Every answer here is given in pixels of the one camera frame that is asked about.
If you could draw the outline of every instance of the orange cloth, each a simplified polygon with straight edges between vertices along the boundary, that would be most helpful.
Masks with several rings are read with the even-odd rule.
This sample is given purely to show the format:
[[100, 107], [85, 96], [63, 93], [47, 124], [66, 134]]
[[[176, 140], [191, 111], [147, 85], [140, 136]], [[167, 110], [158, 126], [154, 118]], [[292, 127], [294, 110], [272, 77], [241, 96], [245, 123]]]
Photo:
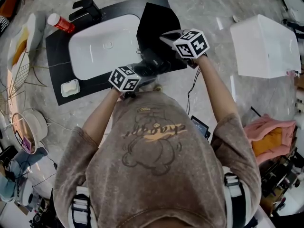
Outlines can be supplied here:
[[267, 150], [271, 150], [282, 144], [282, 128], [277, 127], [264, 136], [259, 141], [252, 141], [252, 148], [255, 156], [258, 156]]

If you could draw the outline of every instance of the gray marble surface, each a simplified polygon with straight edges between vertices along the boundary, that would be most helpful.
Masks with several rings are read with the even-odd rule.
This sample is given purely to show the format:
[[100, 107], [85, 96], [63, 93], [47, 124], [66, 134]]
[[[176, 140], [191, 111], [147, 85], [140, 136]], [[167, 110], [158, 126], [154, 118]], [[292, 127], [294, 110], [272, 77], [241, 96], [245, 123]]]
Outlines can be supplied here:
[[[46, 15], [56, 12], [68, 18], [68, 15], [73, 12], [72, 5], [75, 1], [77, 0], [25, 1], [12, 24], [0, 38], [0, 77], [4, 84], [7, 85], [6, 60], [10, 38], [27, 21], [29, 14], [37, 10], [43, 10]], [[98, 7], [102, 8], [124, 0], [94, 1]], [[295, 113], [294, 79], [289, 76], [274, 79], [239, 76], [235, 51], [229, 31], [229, 27], [233, 24], [233, 15], [240, 19], [246, 19], [256, 14], [262, 14], [277, 22], [281, 22], [283, 7], [280, 2], [276, 0], [169, 0], [169, 3], [180, 19], [183, 29], [196, 28], [205, 32], [211, 46], [208, 56], [229, 89], [231, 89], [230, 78], [233, 76], [236, 89], [236, 103], [243, 124], [249, 123], [256, 117], [250, 111], [251, 106], [256, 108], [261, 114], [267, 113], [278, 120], [293, 118]], [[46, 26], [40, 47], [45, 47], [45, 37], [55, 30], [56, 28], [49, 25]], [[41, 49], [37, 53], [32, 64], [48, 67], [45, 49]], [[36, 69], [36, 73], [38, 78], [48, 87], [24, 85], [20, 91], [25, 90], [26, 95], [20, 94], [17, 97], [17, 103], [11, 106], [12, 111], [22, 111], [24, 107], [33, 107], [42, 112], [45, 117], [66, 128], [82, 126], [87, 117], [108, 92], [108, 90], [104, 90], [58, 106], [48, 69]], [[192, 87], [195, 73], [196, 71], [190, 68], [167, 73], [159, 76], [158, 83], [163, 86], [163, 90], [168, 96], [177, 100], [186, 109], [187, 92]], [[30, 72], [27, 81], [37, 83], [33, 71]], [[216, 126], [216, 121], [211, 110], [202, 76], [198, 78], [196, 86], [190, 95], [190, 102], [190, 115], [196, 116], [210, 126], [212, 132]], [[6, 137], [7, 141], [13, 143], [14, 138], [11, 130], [8, 129], [5, 133], [8, 135]], [[44, 143], [49, 149], [49, 157], [55, 162], [60, 161], [69, 137], [70, 131], [64, 130], [55, 124], [49, 126], [48, 136], [44, 139]], [[33, 183], [37, 184], [54, 172], [52, 162], [44, 158], [35, 167], [32, 167], [32, 173], [29, 176], [33, 180]], [[54, 177], [38, 185], [35, 189], [40, 194], [48, 196], [53, 181]]]

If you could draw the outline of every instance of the person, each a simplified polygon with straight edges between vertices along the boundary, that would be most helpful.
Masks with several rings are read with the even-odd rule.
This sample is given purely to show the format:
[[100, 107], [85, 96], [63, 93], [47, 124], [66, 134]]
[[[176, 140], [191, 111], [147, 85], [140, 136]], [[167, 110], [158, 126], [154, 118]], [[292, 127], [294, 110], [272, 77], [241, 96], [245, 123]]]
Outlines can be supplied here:
[[40, 161], [44, 156], [48, 155], [48, 151], [40, 147], [34, 154], [28, 154], [24, 150], [18, 152], [15, 157], [10, 160], [8, 166], [0, 161], [0, 198], [3, 202], [14, 200], [17, 181], [29, 166]]
[[[261, 180], [236, 104], [206, 56], [195, 60], [218, 122], [211, 145], [184, 109], [162, 92], [117, 102], [111, 89], [76, 127], [53, 189], [57, 215], [69, 227], [77, 186], [87, 187], [98, 227], [226, 227], [223, 166], [249, 189], [250, 220]], [[111, 132], [98, 148], [113, 113]]]

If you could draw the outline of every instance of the pink cloth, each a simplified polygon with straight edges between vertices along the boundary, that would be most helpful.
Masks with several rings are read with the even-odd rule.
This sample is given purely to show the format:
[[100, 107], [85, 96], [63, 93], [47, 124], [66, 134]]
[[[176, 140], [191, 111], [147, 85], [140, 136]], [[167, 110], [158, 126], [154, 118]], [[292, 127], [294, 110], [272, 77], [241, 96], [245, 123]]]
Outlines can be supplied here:
[[277, 127], [282, 128], [282, 144], [280, 146], [277, 146], [276, 148], [273, 148], [256, 156], [256, 161], [258, 164], [261, 164], [264, 161], [272, 159], [274, 157], [286, 155], [289, 153], [290, 145], [292, 142], [292, 136], [295, 129], [295, 121], [277, 121], [265, 114], [257, 120], [253, 121], [248, 126], [244, 127], [244, 131], [250, 143], [252, 141], [261, 140], [266, 134], [268, 134]]

